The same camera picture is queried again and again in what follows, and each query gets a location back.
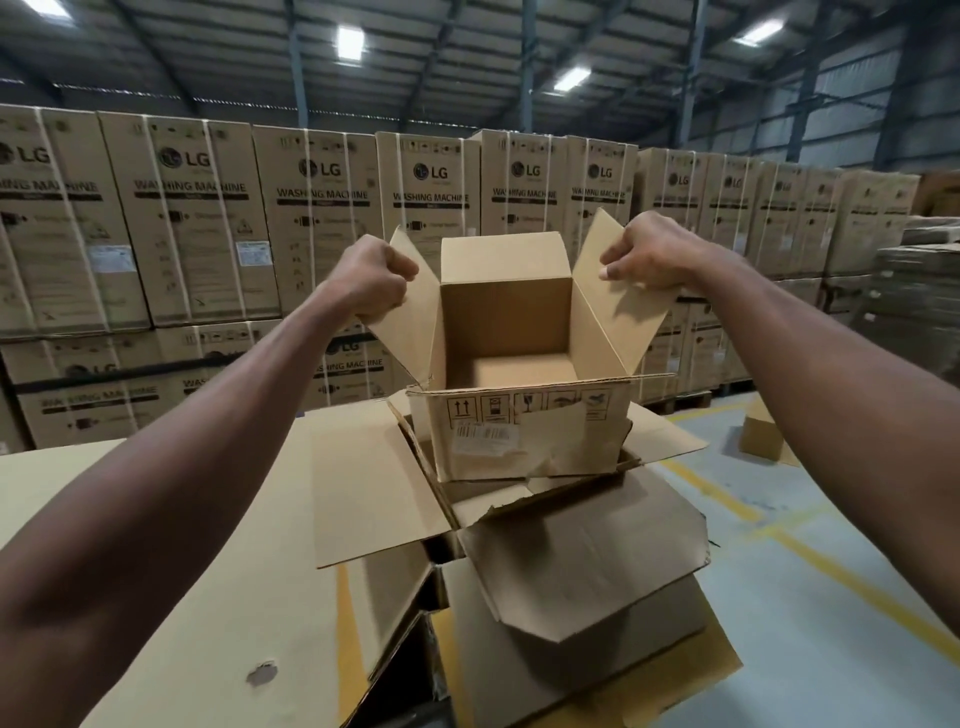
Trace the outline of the person's left forearm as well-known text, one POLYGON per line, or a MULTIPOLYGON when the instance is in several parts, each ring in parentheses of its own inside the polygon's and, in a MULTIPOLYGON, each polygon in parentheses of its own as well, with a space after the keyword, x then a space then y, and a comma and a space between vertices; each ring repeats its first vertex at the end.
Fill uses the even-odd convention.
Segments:
POLYGON ((325 283, 0 548, 0 728, 78 728, 234 533, 359 294, 325 283))

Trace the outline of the person's right forearm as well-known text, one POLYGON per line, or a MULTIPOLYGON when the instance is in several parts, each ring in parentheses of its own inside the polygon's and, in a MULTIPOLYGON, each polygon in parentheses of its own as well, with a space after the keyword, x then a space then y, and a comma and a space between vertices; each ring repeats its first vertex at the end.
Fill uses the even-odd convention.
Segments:
POLYGON ((960 390, 714 244, 668 246, 824 494, 960 639, 960 390))

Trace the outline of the small cardboard box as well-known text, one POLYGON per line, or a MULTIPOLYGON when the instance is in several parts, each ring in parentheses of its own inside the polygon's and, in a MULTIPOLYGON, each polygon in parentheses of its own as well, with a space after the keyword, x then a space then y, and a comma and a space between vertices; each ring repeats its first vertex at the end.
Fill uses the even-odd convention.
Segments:
POLYGON ((414 380, 440 483, 615 470, 640 382, 674 376, 642 361, 678 297, 600 278, 623 231, 597 211, 574 267, 556 231, 447 237, 436 274, 394 230, 419 271, 366 326, 414 380))
POLYGON ((777 464, 801 467, 759 394, 753 397, 746 409, 738 450, 744 455, 777 464))

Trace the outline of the stack of flattened cardboard sheets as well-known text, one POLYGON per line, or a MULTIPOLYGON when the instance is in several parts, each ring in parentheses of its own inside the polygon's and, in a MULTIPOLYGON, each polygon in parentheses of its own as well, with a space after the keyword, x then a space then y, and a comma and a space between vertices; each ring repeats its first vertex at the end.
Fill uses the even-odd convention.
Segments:
POLYGON ((960 217, 910 217, 879 250, 850 328, 919 368, 960 366, 960 217))

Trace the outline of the stack of washing machine cartons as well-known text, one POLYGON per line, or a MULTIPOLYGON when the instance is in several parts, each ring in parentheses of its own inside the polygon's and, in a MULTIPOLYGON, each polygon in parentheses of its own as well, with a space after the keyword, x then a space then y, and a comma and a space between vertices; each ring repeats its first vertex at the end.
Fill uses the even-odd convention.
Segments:
POLYGON ((441 245, 655 211, 779 285, 902 242, 924 177, 581 136, 461 137, 0 104, 0 455, 120 439, 204 386, 390 226, 441 245))

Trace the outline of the wooden pallet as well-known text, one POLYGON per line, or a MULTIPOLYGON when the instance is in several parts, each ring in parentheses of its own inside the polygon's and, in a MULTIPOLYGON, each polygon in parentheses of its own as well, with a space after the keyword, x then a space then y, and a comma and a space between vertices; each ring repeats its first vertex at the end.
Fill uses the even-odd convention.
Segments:
POLYGON ((723 383, 711 390, 675 394, 661 401, 646 404, 646 407, 655 414, 671 416, 683 410, 710 408, 717 401, 754 394, 756 391, 755 383, 751 379, 744 379, 723 383))

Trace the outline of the large open cardboard box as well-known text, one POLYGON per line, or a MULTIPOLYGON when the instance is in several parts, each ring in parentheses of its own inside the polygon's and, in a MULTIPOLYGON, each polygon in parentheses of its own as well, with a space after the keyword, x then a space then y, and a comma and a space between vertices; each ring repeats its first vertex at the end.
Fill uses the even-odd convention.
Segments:
POLYGON ((609 474, 441 483, 397 395, 309 412, 317 567, 452 533, 499 623, 566 641, 711 563, 706 518, 649 467, 707 441, 628 417, 609 474))

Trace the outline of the person's left hand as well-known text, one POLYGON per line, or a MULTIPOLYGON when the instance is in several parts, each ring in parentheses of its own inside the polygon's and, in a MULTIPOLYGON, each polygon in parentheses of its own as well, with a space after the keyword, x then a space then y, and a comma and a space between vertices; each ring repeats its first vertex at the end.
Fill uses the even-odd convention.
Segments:
POLYGON ((402 301, 376 300, 377 244, 388 243, 367 234, 346 248, 333 271, 311 296, 311 305, 341 322, 350 317, 376 319, 399 307, 404 298, 402 301))

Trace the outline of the cardboard box under open box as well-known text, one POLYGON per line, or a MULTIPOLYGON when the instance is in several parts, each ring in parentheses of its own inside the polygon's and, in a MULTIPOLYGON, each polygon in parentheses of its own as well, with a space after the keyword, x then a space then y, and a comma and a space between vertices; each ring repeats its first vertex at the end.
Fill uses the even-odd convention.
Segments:
POLYGON ((456 728, 646 728, 742 669, 694 576, 551 642, 495 620, 467 559, 435 574, 445 607, 429 625, 456 728))

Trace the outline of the person's right hand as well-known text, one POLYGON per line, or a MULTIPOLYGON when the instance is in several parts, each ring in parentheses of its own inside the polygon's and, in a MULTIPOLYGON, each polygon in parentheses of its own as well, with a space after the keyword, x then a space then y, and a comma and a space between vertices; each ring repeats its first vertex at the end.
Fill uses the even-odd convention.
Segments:
POLYGON ((638 283, 648 289, 682 287, 699 293, 705 277, 727 261, 724 249, 654 211, 639 213, 625 229, 644 229, 651 237, 654 281, 638 283))

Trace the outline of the small closed cardboard box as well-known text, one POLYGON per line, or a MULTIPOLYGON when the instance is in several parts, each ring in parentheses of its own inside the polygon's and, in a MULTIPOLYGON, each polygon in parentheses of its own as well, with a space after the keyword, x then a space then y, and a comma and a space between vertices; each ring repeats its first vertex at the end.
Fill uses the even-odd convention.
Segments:
POLYGON ((744 455, 777 464, 801 467, 759 394, 753 397, 746 409, 738 450, 744 455))

